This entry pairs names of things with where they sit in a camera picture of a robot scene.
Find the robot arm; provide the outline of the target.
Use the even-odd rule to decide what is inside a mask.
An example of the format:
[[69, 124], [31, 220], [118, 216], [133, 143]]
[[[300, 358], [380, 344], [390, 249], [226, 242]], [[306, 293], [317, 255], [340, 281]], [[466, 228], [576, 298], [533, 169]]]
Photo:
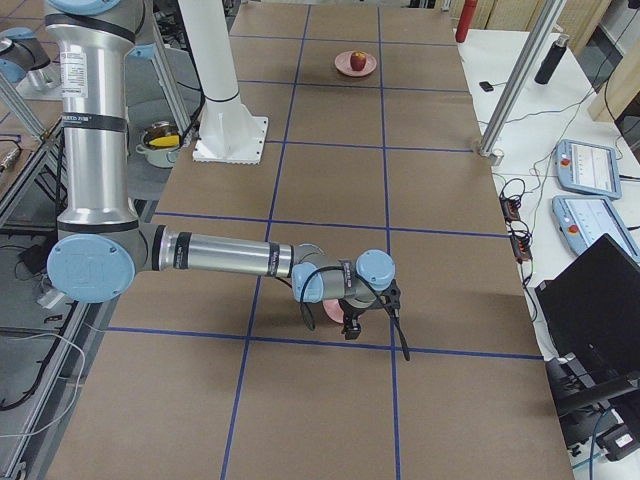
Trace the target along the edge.
[[142, 271], [201, 269], [271, 277], [290, 285], [308, 328], [310, 305], [343, 318], [359, 336], [359, 317], [399, 315], [395, 264], [380, 250], [355, 260], [329, 259], [315, 245], [293, 246], [173, 232], [142, 222], [127, 191], [128, 54], [154, 32], [147, 1], [50, 1], [45, 22], [60, 50], [68, 198], [47, 261], [53, 285], [74, 300], [102, 303]]
[[26, 27], [1, 32], [1, 74], [11, 84], [27, 80], [38, 92], [61, 84], [60, 72], [35, 33]]

